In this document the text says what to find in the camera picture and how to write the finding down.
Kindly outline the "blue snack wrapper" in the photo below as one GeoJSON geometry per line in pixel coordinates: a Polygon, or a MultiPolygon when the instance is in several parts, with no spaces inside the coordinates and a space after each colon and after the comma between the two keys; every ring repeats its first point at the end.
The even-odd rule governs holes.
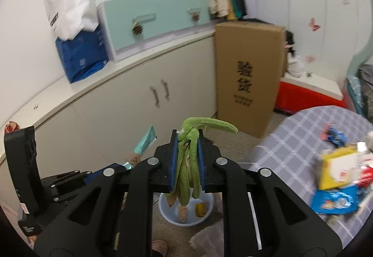
{"type": "Polygon", "coordinates": [[[311,202],[315,213],[322,215],[345,215],[358,208],[357,185],[330,191],[317,190],[311,202]]]}

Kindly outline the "green plush toy strips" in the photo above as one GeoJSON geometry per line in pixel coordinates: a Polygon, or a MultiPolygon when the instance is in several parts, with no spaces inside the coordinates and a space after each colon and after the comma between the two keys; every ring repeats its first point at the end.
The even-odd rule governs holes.
{"type": "Polygon", "coordinates": [[[169,206],[179,201],[181,206],[187,206],[190,198],[198,199],[202,191],[202,167],[198,160],[199,127],[214,128],[230,133],[238,132],[236,126],[229,122],[208,118],[189,117],[181,125],[177,132],[178,149],[176,156],[176,172],[171,192],[166,195],[169,206]]]}

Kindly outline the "yellow white snack packet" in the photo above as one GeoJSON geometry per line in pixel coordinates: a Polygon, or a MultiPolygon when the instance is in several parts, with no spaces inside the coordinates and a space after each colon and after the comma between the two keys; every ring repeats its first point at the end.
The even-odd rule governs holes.
{"type": "Polygon", "coordinates": [[[357,145],[324,150],[319,157],[317,188],[327,191],[352,185],[359,178],[364,155],[357,145]]]}

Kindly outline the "light blue trash bin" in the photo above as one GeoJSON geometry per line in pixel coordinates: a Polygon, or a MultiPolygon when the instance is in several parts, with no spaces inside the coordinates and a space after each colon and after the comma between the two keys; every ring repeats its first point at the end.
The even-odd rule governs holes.
{"type": "Polygon", "coordinates": [[[169,223],[179,227],[192,227],[204,222],[214,208],[214,196],[201,192],[198,199],[190,198],[187,206],[181,206],[178,200],[172,206],[168,205],[165,194],[160,194],[159,211],[169,223]]]}

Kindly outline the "purple grid tablecloth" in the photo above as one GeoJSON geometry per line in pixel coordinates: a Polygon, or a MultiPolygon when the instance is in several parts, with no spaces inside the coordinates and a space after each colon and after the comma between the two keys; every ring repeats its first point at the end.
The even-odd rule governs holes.
{"type": "Polygon", "coordinates": [[[365,117],[337,106],[313,107],[287,117],[251,152],[246,169],[271,169],[306,204],[317,188],[316,162],[332,144],[321,139],[327,124],[341,131],[348,143],[363,141],[372,124],[365,117]]]}

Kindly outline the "long white floor cabinet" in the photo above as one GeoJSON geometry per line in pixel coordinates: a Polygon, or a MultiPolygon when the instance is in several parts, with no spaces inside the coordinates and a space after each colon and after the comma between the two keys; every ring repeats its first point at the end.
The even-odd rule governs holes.
{"type": "Polygon", "coordinates": [[[65,79],[14,116],[34,126],[41,177],[122,163],[149,128],[156,144],[188,117],[216,112],[214,33],[205,31],[108,63],[85,80],[65,79]]]}

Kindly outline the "red storage box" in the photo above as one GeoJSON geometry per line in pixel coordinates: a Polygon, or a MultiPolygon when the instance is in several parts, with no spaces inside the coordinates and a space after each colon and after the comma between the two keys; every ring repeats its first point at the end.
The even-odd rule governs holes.
{"type": "Polygon", "coordinates": [[[285,74],[280,81],[274,107],[279,111],[295,114],[304,109],[329,105],[346,108],[337,82],[316,74],[299,78],[285,74]]]}

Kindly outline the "white plastic bag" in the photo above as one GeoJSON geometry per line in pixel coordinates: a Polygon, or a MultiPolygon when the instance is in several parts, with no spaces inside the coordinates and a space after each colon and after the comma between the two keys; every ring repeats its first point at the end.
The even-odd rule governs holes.
{"type": "Polygon", "coordinates": [[[300,55],[288,53],[287,72],[294,78],[300,78],[304,74],[305,66],[300,55]]]}

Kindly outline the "tall brown cardboard box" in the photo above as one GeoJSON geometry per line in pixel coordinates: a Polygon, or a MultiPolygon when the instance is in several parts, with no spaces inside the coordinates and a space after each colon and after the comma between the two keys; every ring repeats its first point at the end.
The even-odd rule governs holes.
{"type": "Polygon", "coordinates": [[[283,75],[286,30],[230,21],[215,27],[216,98],[220,120],[261,138],[283,75]]]}

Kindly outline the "grey folded duvet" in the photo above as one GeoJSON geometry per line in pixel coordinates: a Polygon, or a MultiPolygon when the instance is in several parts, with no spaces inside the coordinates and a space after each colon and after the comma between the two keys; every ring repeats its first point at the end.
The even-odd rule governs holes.
{"type": "Polygon", "coordinates": [[[373,108],[373,67],[362,64],[358,69],[363,99],[366,104],[367,119],[372,122],[373,108]]]}

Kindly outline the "mint green drawer unit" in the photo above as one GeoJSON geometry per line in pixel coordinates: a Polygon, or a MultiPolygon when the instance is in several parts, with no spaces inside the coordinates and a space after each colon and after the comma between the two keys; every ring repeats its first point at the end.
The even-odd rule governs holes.
{"type": "Polygon", "coordinates": [[[98,15],[114,62],[213,27],[209,0],[108,0],[98,15]]]}

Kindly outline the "white paper shopping bag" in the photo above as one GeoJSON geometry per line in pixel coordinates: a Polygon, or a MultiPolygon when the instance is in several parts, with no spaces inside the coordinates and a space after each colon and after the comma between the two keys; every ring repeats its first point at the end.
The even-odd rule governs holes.
{"type": "Polygon", "coordinates": [[[95,0],[44,0],[44,6],[49,25],[61,40],[73,40],[99,25],[95,0]]]}

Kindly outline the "white wardrobe doors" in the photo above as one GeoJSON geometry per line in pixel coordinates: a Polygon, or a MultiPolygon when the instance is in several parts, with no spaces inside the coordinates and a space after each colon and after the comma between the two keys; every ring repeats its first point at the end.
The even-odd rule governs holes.
{"type": "Polygon", "coordinates": [[[292,31],[306,69],[333,81],[372,40],[372,0],[256,0],[256,12],[292,31]]]}

